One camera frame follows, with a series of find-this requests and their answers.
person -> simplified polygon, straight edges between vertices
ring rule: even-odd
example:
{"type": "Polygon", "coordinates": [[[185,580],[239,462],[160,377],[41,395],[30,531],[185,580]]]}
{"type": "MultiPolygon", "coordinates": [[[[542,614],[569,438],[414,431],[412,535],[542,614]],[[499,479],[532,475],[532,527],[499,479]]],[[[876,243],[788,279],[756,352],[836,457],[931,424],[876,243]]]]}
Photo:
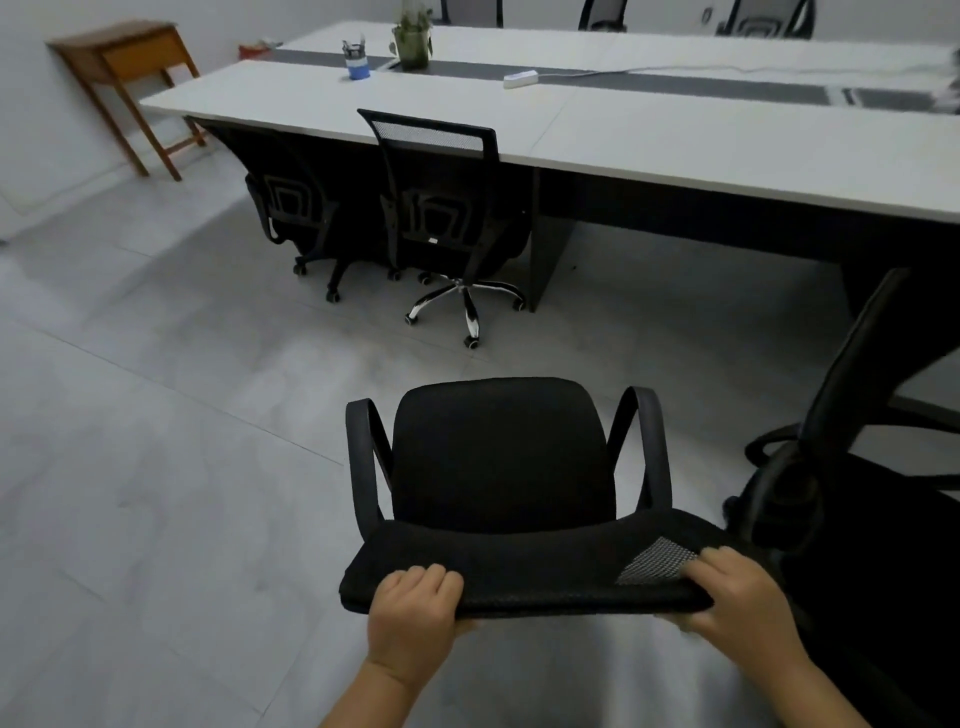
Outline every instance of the person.
{"type": "MultiPolygon", "coordinates": [[[[664,615],[723,652],[770,699],[786,728],[870,728],[807,656],[786,596],[756,561],[724,546],[683,568],[713,606],[664,615]]],[[[400,728],[456,637],[472,628],[454,612],[464,580],[434,564],[387,576],[367,623],[369,653],[321,728],[400,728]]]]}

brown wooden desk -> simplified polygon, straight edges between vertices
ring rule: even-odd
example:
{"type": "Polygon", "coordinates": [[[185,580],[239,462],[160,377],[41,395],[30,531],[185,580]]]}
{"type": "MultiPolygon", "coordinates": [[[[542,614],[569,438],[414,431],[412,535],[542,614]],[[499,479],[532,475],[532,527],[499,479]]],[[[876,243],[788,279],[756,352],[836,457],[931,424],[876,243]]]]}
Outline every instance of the brown wooden desk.
{"type": "Polygon", "coordinates": [[[164,148],[157,140],[153,130],[140,113],[140,108],[124,87],[124,83],[136,81],[146,76],[157,74],[168,86],[174,85],[173,79],[167,72],[168,68],[184,64],[190,69],[194,78],[200,76],[197,66],[183,45],[183,40],[177,32],[175,23],[157,20],[129,20],[123,23],[102,28],[100,30],[83,33],[78,36],[57,38],[47,42],[57,51],[66,62],[67,67],[77,77],[80,86],[89,96],[93,106],[104,117],[107,126],[116,138],[132,165],[142,177],[150,173],[143,166],[143,162],[136,155],[130,142],[123,136],[120,127],[110,116],[107,107],[97,95],[93,84],[113,86],[123,103],[136,121],[137,126],[150,141],[156,153],[163,160],[163,164],[170,171],[173,178],[179,182],[180,172],[170,160],[174,152],[189,146],[199,144],[206,146],[204,133],[190,121],[186,122],[190,136],[173,146],[164,148]]]}

office chair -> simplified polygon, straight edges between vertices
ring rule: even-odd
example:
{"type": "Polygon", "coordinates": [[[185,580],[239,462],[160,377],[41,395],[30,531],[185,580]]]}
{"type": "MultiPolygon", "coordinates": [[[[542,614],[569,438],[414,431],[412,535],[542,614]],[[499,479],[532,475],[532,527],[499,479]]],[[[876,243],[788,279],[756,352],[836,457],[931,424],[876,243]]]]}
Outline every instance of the office chair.
{"type": "Polygon", "coordinates": [[[627,0],[587,0],[577,30],[626,33],[627,26],[623,24],[626,11],[627,0]]]}
{"type": "Polygon", "coordinates": [[[459,292],[467,313],[464,345],[476,349],[480,319],[471,288],[509,293],[517,311],[526,306],[515,286],[486,277],[527,244],[529,178],[503,170],[493,129],[358,111],[386,159],[381,203],[392,264],[422,269],[425,284],[431,274],[451,281],[417,301],[405,320],[412,326],[425,306],[459,292]]]}
{"type": "Polygon", "coordinates": [[[946,666],[960,650],[960,502],[944,491],[960,475],[907,476],[850,454],[866,425],[960,434],[960,413],[895,395],[960,347],[944,268],[887,274],[804,421],[747,447],[758,470],[724,504],[732,534],[779,555],[811,657],[875,728],[956,725],[946,666]]]}
{"type": "Polygon", "coordinates": [[[390,280],[399,280],[400,272],[390,267],[387,257],[376,187],[369,182],[370,165],[380,163],[376,155],[361,161],[338,159],[339,148],[322,139],[223,121],[195,121],[247,168],[247,189],[264,234],[276,245],[290,240],[297,248],[294,273],[305,276],[307,263],[336,259],[326,285],[330,303],[340,301],[340,280],[354,261],[385,265],[390,280]]]}
{"type": "Polygon", "coordinates": [[[760,549],[672,508],[660,402],[630,387],[604,437],[587,391],[555,378],[432,384],[407,392],[391,447],[370,400],[347,405],[350,482],[364,539],[340,584],[369,611],[380,580],[443,564],[465,580],[460,618],[693,612],[712,603],[681,566],[707,546],[760,549]],[[646,472],[616,518],[613,469],[635,416],[646,472]],[[377,503],[376,457],[394,519],[377,503]]]}
{"type": "Polygon", "coordinates": [[[735,0],[717,35],[810,40],[815,23],[815,0],[735,0]]]}
{"type": "Polygon", "coordinates": [[[441,24],[502,28],[503,0],[440,0],[441,24]]]}

hand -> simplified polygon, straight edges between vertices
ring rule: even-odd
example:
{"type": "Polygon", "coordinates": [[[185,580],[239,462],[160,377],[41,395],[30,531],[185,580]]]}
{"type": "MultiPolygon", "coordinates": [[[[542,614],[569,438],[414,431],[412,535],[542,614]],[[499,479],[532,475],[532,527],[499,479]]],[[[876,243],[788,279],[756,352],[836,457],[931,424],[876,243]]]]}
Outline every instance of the hand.
{"type": "Polygon", "coordinates": [[[729,546],[705,548],[682,574],[707,590],[713,606],[695,615],[669,615],[723,652],[762,690],[811,665],[786,596],[753,559],[729,546]]]}
{"type": "Polygon", "coordinates": [[[367,663],[418,695],[454,639],[472,626],[453,618],[463,591],[464,578],[439,564],[387,576],[373,595],[367,621],[367,663]]]}

gray marble floor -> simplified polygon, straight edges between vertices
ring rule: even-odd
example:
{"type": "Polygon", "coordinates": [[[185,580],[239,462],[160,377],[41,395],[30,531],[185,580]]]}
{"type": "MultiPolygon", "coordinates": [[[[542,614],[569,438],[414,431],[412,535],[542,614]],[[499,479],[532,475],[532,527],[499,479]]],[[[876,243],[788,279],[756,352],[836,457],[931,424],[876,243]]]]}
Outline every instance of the gray marble floor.
{"type": "MultiPolygon", "coordinates": [[[[582,226],[536,315],[478,296],[469,352],[453,300],[404,325],[415,276],[358,265],[334,306],[329,264],[297,279],[291,259],[223,152],[0,248],[0,726],[313,728],[365,649],[336,595],[360,543],[352,399],[373,398],[389,429],[425,383],[565,376],[609,427],[625,386],[652,386],[677,505],[720,522],[751,473],[743,445],[802,415],[849,323],[830,266],[582,226]]],[[[960,406],[957,374],[949,360],[910,387],[960,406]]],[[[622,514],[637,440],[616,474],[622,514]]],[[[960,467],[947,440],[880,430],[858,446],[960,467]]],[[[772,722],[722,656],[638,617],[488,623],[411,718],[772,722]]]]}

